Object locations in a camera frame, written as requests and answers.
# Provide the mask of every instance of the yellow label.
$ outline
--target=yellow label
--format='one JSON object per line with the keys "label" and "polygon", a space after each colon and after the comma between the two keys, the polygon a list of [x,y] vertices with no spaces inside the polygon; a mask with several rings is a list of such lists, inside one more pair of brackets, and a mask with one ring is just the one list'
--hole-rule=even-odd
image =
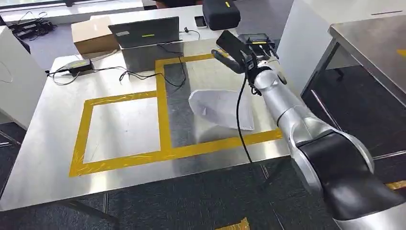
{"label": "yellow label", "polygon": [[247,218],[245,217],[238,224],[229,225],[215,230],[249,230],[249,223]]}
{"label": "yellow label", "polygon": [[398,49],[397,53],[406,57],[406,49]]}
{"label": "yellow label", "polygon": [[70,65],[70,66],[71,66],[71,67],[78,67],[78,66],[85,65],[85,64],[86,64],[86,61],[82,61],[82,62],[78,62],[78,63],[72,64],[72,65]]}
{"label": "yellow label", "polygon": [[406,181],[393,182],[393,183],[386,184],[386,186],[388,186],[392,190],[396,190],[396,189],[406,187]]}

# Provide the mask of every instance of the laptop lid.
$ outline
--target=laptop lid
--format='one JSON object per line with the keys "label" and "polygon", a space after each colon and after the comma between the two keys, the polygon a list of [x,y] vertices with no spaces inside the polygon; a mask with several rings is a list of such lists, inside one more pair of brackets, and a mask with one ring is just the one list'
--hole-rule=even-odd
{"label": "laptop lid", "polygon": [[179,17],[109,25],[122,48],[179,41]]}

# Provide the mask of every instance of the cardboard box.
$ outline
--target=cardboard box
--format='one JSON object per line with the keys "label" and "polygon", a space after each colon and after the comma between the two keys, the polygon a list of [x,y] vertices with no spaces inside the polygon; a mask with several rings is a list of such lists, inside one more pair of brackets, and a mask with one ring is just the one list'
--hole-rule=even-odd
{"label": "cardboard box", "polygon": [[108,25],[111,25],[108,16],[72,24],[73,43],[79,53],[83,55],[120,49]]}

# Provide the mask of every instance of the power adapter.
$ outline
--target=power adapter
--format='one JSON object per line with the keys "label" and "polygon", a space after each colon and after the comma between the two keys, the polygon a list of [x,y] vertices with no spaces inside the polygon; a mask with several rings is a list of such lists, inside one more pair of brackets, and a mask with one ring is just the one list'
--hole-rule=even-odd
{"label": "power adapter", "polygon": [[58,72],[64,72],[64,71],[69,71],[72,76],[76,76],[79,72],[87,71],[87,70],[92,70],[93,69],[93,63],[91,62],[90,59],[84,59],[84,60],[78,60],[78,61],[72,61],[65,66],[63,66]]}

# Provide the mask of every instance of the phone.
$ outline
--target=phone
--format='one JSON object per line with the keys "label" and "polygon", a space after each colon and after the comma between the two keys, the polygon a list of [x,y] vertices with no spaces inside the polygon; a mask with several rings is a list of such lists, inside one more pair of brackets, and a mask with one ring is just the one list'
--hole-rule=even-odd
{"label": "phone", "polygon": [[206,21],[204,20],[203,16],[196,16],[194,18],[194,20],[196,21],[197,27],[206,27],[207,26]]}

